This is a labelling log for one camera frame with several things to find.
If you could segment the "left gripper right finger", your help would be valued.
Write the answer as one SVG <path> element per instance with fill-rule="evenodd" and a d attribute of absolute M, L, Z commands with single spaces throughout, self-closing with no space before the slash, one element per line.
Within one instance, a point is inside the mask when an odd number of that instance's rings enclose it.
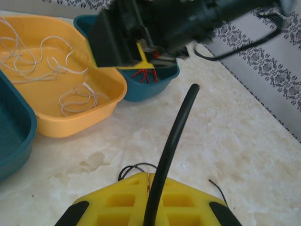
<path fill-rule="evenodd" d="M 240 226 L 226 203 L 167 178 L 159 201 L 156 226 Z"/>

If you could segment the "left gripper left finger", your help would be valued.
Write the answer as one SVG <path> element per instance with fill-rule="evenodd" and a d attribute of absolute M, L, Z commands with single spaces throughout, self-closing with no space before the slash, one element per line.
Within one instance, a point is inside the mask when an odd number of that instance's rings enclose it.
<path fill-rule="evenodd" d="M 138 173 L 78 198 L 57 226 L 142 226 L 149 174 Z"/>

